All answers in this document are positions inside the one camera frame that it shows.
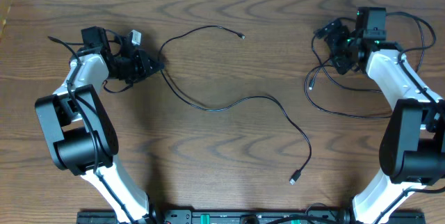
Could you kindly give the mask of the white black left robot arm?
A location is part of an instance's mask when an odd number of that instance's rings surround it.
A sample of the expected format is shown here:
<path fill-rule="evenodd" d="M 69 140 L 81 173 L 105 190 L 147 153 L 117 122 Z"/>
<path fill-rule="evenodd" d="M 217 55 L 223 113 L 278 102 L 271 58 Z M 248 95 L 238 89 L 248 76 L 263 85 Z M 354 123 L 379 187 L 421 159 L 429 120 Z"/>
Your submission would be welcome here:
<path fill-rule="evenodd" d="M 110 211 L 80 211 L 78 223 L 164 223 L 148 194 L 130 177 L 119 157 L 118 136 L 99 93 L 110 79 L 131 88 L 163 68 L 140 47 L 142 35 L 115 34 L 93 26 L 81 30 L 79 49 L 71 51 L 70 71 L 51 95 L 35 102 L 44 139 L 55 166 L 93 185 Z"/>

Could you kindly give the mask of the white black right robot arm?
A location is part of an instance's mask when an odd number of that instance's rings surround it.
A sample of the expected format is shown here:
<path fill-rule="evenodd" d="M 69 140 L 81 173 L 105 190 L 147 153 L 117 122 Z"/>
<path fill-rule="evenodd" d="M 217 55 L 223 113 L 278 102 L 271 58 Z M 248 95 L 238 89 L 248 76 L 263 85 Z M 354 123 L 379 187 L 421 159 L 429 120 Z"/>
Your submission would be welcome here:
<path fill-rule="evenodd" d="M 379 149 L 380 169 L 352 200 L 351 222 L 388 223 L 415 193 L 439 194 L 444 178 L 444 98 L 432 91 L 407 60 L 407 49 L 387 40 L 385 8 L 360 7 L 350 31 L 338 18 L 315 32 L 339 74 L 357 67 L 375 81 L 392 113 Z"/>

